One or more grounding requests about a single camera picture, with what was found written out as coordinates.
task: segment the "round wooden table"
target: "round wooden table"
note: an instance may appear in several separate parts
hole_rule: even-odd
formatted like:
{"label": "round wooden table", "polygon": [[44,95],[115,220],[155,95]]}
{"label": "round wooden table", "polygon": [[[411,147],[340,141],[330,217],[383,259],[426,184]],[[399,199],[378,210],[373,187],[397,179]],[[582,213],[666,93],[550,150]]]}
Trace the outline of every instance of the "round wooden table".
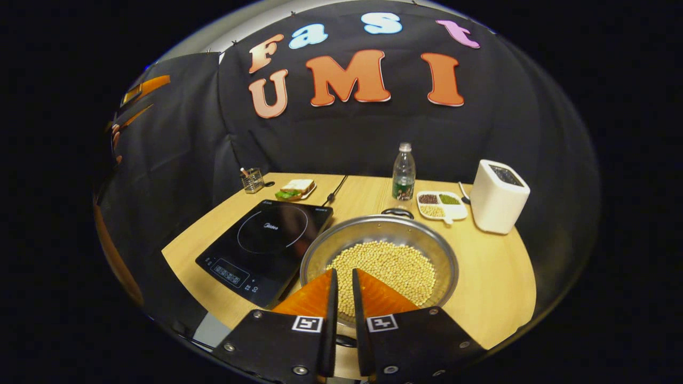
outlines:
{"label": "round wooden table", "polygon": [[[238,296],[201,269],[195,259],[262,200],[275,200],[275,192],[291,179],[310,178],[317,189],[301,204],[321,205],[342,181],[342,175],[278,174],[264,176],[275,186],[248,194],[239,191],[197,220],[163,250],[169,266],[185,288],[213,316],[234,329],[258,306]],[[464,184],[466,192],[471,185]],[[420,191],[451,191],[462,197],[460,187],[453,182],[415,181],[415,193]],[[393,206],[391,179],[370,176],[349,176],[335,201],[331,225],[365,215],[380,213]],[[415,220],[438,232],[453,248],[459,268],[455,292],[443,309],[485,349],[491,349],[510,337],[517,328],[531,320],[536,302],[536,284],[531,261],[522,239],[514,228],[509,234],[490,234],[479,230],[466,206],[465,219],[446,225],[443,221],[422,217],[413,201],[410,211]],[[301,287],[296,284],[291,293]],[[355,330],[338,325],[337,332],[355,337]],[[362,379],[358,368],[357,350],[337,346],[335,376]]]}

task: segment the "plastic water bottle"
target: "plastic water bottle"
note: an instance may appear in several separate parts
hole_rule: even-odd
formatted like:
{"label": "plastic water bottle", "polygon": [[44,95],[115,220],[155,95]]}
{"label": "plastic water bottle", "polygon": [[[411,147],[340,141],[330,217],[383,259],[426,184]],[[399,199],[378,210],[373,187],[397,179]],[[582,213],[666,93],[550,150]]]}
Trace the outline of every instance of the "plastic water bottle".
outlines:
{"label": "plastic water bottle", "polygon": [[401,143],[398,148],[398,156],[393,164],[393,188],[391,196],[400,201],[407,202],[413,198],[415,187],[415,159],[410,153],[410,143]]}

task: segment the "black induction cooktop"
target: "black induction cooktop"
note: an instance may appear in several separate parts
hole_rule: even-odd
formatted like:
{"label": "black induction cooktop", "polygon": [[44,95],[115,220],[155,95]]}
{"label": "black induction cooktop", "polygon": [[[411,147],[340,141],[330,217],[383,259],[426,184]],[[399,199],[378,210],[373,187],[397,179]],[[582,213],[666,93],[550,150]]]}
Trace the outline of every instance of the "black induction cooktop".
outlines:
{"label": "black induction cooktop", "polygon": [[264,200],[223,233],[197,264],[250,302],[272,309],[297,276],[332,208]]}

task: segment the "white plate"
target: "white plate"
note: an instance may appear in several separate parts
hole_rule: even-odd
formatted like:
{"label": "white plate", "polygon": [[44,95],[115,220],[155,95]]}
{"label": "white plate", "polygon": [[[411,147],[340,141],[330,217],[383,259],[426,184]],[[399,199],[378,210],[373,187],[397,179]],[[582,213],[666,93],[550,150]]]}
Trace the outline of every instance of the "white plate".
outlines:
{"label": "white plate", "polygon": [[302,196],[301,196],[301,199],[299,199],[299,200],[306,200],[306,199],[308,198],[308,196],[309,196],[313,191],[316,190],[316,188],[318,188],[318,185],[316,184],[316,182],[313,182],[313,188],[311,188],[310,191],[306,192],[305,195],[302,195]]}
{"label": "white plate", "polygon": [[[420,202],[420,196],[422,195],[435,195],[436,204],[425,204]],[[448,195],[454,199],[457,199],[459,204],[444,204],[441,202],[439,195]],[[444,217],[430,216],[422,212],[422,206],[438,206],[443,209]],[[453,192],[447,191],[422,191],[417,194],[417,207],[420,211],[420,215],[430,220],[443,220],[446,224],[452,224],[453,220],[462,220],[467,217],[467,208],[460,199],[460,196]]]}

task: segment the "power cord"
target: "power cord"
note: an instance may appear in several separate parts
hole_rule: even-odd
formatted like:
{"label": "power cord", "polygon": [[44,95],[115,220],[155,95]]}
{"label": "power cord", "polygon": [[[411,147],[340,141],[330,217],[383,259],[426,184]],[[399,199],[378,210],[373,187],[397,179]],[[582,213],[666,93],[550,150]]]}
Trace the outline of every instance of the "power cord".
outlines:
{"label": "power cord", "polygon": [[465,188],[462,186],[462,183],[458,182],[458,185],[460,185],[460,192],[462,192],[462,202],[465,204],[470,204],[469,196],[465,192]]}
{"label": "power cord", "polygon": [[339,192],[339,189],[342,187],[342,184],[346,181],[346,178],[347,178],[347,177],[348,177],[348,175],[345,175],[345,176],[344,176],[344,178],[341,180],[341,183],[337,186],[337,189],[335,189],[334,192],[330,193],[330,194],[327,196],[327,201],[325,201],[324,203],[322,203],[321,206],[325,206],[325,204],[331,203],[331,202],[335,201],[335,196],[337,195],[337,192]]}

